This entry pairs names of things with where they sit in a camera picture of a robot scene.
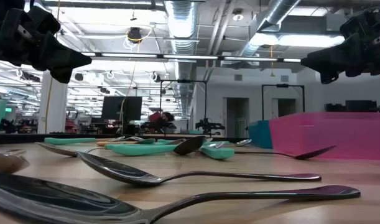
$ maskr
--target pink plastic tub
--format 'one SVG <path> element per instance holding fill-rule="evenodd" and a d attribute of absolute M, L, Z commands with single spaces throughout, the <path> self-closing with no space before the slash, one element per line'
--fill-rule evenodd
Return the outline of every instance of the pink plastic tub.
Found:
<path fill-rule="evenodd" d="M 380 159 L 380 113 L 302 113 L 270 120 L 273 151 L 297 155 L 328 146 L 330 159 Z"/>

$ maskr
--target computer monitor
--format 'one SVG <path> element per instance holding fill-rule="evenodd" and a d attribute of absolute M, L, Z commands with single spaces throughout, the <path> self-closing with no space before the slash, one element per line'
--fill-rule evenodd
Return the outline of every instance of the computer monitor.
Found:
<path fill-rule="evenodd" d="M 141 119 L 142 97 L 138 96 L 106 96 L 103 102 L 102 119 L 119 120 L 123 99 L 123 117 L 127 121 L 139 121 Z"/>
<path fill-rule="evenodd" d="M 376 100 L 346 100 L 348 112 L 377 112 Z"/>

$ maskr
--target white column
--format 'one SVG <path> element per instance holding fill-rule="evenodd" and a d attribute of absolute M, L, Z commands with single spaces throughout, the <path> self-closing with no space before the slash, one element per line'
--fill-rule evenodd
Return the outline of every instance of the white column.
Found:
<path fill-rule="evenodd" d="M 46 108 L 49 97 L 50 82 L 51 91 L 49 99 L 49 112 L 47 115 L 46 126 Z M 40 97 L 40 111 L 38 120 L 38 134 L 47 134 L 51 132 L 65 132 L 65 113 L 67 110 L 67 91 L 68 85 L 53 79 L 50 72 L 44 72 L 42 78 L 42 90 Z"/>

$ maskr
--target ceiling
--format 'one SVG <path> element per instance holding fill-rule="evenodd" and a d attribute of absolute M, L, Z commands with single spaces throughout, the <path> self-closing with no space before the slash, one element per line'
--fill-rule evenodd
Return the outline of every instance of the ceiling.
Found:
<path fill-rule="evenodd" d="M 117 4 L 102 3 L 103 0 L 92 1 L 97 4 L 87 2 L 87 0 L 67 1 L 61 0 L 60 8 L 57 7 L 58 0 L 37 1 L 46 10 L 50 11 L 62 24 L 62 32 L 58 34 L 58 40 L 80 52 L 139 52 L 150 54 L 172 54 L 170 43 L 170 31 L 168 27 L 167 15 L 164 11 L 148 11 L 140 9 L 120 9 Z M 198 5 L 198 20 L 196 39 L 197 55 L 205 55 L 210 44 L 213 29 L 216 22 L 216 15 L 221 3 L 226 0 L 207 0 Z M 268 7 L 269 0 L 237 0 L 234 8 L 242 9 L 243 19 L 234 21 L 232 14 L 226 12 L 228 23 L 225 30 L 221 27 L 218 32 L 224 32 L 224 38 L 220 46 L 217 46 L 217 54 L 235 54 L 241 50 L 249 40 L 249 26 L 253 17 L 264 11 Z M 301 1 L 299 5 L 290 13 L 291 16 L 312 16 L 323 17 L 327 13 L 346 14 L 366 9 L 380 4 L 379 1 L 327 1 L 308 0 Z M 148 36 L 141 44 L 130 44 L 126 38 L 131 27 L 140 27 L 142 36 Z M 273 45 L 272 47 L 260 47 L 256 52 L 261 57 L 285 57 L 303 58 L 309 52 L 320 50 L 322 47 L 302 46 L 302 42 L 294 45 Z M 197 79 L 201 80 L 205 74 L 205 63 L 197 63 Z M 271 76 L 270 68 L 274 68 L 277 77 Z M 296 74 L 303 67 L 297 63 L 266 63 L 261 62 L 257 66 L 257 78 L 252 78 L 250 74 L 255 73 L 251 69 L 217 68 L 211 75 L 210 83 L 227 85 L 240 85 L 233 80 L 233 75 L 237 72 L 244 75 L 244 82 L 257 85 L 258 83 L 280 82 L 281 75 L 291 75 L 289 82 L 296 82 L 293 74 Z M 42 79 L 42 72 L 34 70 L 32 67 L 23 65 L 22 68 L 12 66 L 7 62 L 0 62 L 0 84 L 33 84 L 40 85 L 22 77 L 23 72 L 28 72 Z M 143 96 L 143 113 L 148 114 L 148 107 L 159 105 L 159 83 L 151 80 L 150 75 L 158 74 L 163 79 L 176 79 L 175 62 L 135 62 L 130 60 L 94 60 L 91 65 L 77 68 L 70 82 L 70 86 L 82 86 L 69 88 L 68 110 L 81 111 L 93 116 L 99 116 L 103 96 L 99 88 L 84 88 L 86 85 L 112 86 L 109 95 L 136 95 Z M 75 80 L 74 74 L 80 73 L 85 76 L 79 82 Z M 174 87 L 176 83 L 164 83 L 164 86 Z M 128 86 L 136 86 L 136 90 L 130 90 Z M 6 99 L 11 99 L 9 105 L 20 106 L 19 112 L 32 114 L 39 110 L 40 87 L 24 86 L 0 86 L 0 95 Z M 175 92 L 167 89 L 164 95 L 162 108 L 171 111 L 178 117 L 186 117 L 180 114 L 180 99 Z"/>

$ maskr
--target desk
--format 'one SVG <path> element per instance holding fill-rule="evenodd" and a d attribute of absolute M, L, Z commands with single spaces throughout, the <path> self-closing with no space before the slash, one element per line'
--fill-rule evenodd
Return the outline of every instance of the desk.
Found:
<path fill-rule="evenodd" d="M 94 144 L 84 144 L 92 148 Z M 0 150 L 27 149 L 31 166 L 19 175 L 94 190 L 141 208 L 154 208 L 205 192 L 285 190 L 330 184 L 360 189 L 361 198 L 326 202 L 285 202 L 282 200 L 221 200 L 201 203 L 164 217 L 159 224 L 380 224 L 380 161 L 295 161 L 280 156 L 235 155 L 228 161 L 214 161 L 200 154 L 179 157 L 159 154 L 124 157 L 110 151 L 92 153 L 137 167 L 158 176 L 190 170 L 248 173 L 317 173 L 323 182 L 268 182 L 222 177 L 186 177 L 155 188 L 135 188 L 109 179 L 77 158 L 53 154 L 35 144 L 0 145 Z M 0 214 L 0 223 L 17 221 Z"/>

